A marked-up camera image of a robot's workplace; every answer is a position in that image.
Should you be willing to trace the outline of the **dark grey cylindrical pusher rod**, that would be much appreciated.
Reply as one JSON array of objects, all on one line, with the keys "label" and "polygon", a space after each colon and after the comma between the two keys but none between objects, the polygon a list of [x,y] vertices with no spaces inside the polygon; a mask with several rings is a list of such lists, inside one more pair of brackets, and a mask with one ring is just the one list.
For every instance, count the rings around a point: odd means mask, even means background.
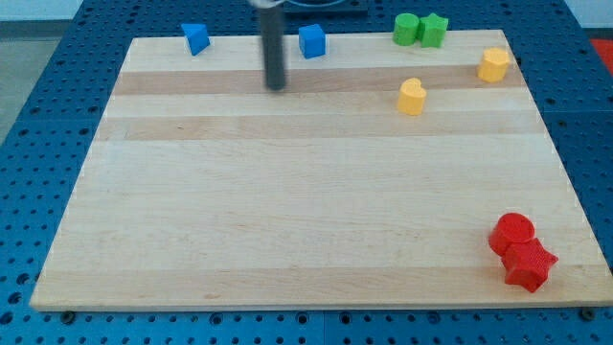
[{"label": "dark grey cylindrical pusher rod", "polygon": [[259,3],[264,83],[272,91],[285,87],[284,10],[281,3]]}]

